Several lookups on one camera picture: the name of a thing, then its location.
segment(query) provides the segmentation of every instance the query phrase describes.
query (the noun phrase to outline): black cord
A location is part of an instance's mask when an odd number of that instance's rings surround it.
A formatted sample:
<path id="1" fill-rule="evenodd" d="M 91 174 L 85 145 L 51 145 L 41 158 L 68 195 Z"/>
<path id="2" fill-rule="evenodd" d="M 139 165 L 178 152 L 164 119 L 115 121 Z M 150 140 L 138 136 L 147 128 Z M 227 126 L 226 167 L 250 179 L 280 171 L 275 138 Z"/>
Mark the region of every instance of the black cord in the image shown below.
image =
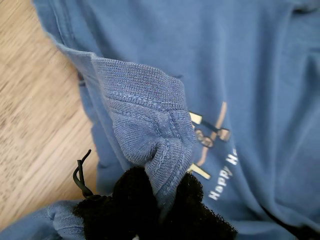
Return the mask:
<path id="1" fill-rule="evenodd" d="M 92 196 L 94 196 L 93 192 L 86 187 L 85 185 L 85 178 L 84 178 L 84 171 L 82 168 L 82 165 L 84 164 L 86 158 L 91 153 L 91 149 L 84 155 L 84 157 L 81 160 L 78 160 L 78 167 L 73 172 L 73 180 L 75 184 L 82 190 L 82 194 L 86 199 L 91 199 Z"/>

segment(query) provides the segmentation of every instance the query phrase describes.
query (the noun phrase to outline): black fabric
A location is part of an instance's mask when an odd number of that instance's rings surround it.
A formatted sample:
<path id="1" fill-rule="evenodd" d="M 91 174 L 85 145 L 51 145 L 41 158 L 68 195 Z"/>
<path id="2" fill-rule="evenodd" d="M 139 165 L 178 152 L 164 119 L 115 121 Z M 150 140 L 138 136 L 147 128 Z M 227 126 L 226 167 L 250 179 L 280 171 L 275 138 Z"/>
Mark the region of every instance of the black fabric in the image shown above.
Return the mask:
<path id="1" fill-rule="evenodd" d="M 160 210 L 142 167 L 125 172 L 113 195 L 85 199 L 73 213 L 83 218 L 87 240 L 232 240 L 237 231 L 201 201 L 202 186 L 187 173 L 177 188 L 172 210 L 159 223 Z"/>

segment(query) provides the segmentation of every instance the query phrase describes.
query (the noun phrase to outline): sweatshirt sleeve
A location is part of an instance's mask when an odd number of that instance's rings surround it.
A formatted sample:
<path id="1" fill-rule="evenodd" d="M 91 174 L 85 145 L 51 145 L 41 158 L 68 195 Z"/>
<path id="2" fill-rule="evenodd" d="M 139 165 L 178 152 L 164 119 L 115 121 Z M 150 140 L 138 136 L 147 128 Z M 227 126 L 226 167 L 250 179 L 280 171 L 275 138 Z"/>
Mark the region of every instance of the sweatshirt sleeve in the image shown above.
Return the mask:
<path id="1" fill-rule="evenodd" d="M 83 76 L 121 165 L 145 167 L 164 217 L 192 164 L 196 141 L 184 84 L 158 68 L 101 57 L 98 49 L 70 41 L 68 14 L 78 4 L 39 0 L 34 4 L 44 30 Z M 82 21 L 77 18 L 77 26 L 87 26 Z"/>
<path id="2" fill-rule="evenodd" d="M 0 240 L 84 240 L 83 220 L 72 214 L 77 201 L 59 201 L 0 232 Z"/>

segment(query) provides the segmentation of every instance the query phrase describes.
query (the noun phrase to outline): blue sweatshirt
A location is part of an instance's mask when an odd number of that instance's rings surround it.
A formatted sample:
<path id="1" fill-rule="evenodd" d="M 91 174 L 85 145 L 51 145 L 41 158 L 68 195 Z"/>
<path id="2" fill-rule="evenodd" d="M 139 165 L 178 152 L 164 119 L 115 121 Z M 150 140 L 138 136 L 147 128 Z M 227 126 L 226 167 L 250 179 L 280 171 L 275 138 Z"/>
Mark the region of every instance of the blue sweatshirt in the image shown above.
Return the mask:
<path id="1" fill-rule="evenodd" d="M 320 231 L 318 0 L 34 4 L 81 76 L 101 194 L 145 165 L 165 215 L 191 166 L 238 239 L 295 239 L 263 208 Z"/>

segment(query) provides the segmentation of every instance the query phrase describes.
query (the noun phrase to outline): light wood surface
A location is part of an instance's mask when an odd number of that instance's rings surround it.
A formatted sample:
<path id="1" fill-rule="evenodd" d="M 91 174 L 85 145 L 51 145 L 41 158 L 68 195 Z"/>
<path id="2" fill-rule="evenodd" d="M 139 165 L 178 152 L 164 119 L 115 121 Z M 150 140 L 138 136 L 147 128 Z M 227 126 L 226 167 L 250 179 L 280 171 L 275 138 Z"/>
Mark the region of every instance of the light wood surface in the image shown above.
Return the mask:
<path id="1" fill-rule="evenodd" d="M 97 154 L 77 74 L 41 29 L 30 0 L 0 0 L 0 230 L 57 200 L 95 191 Z"/>

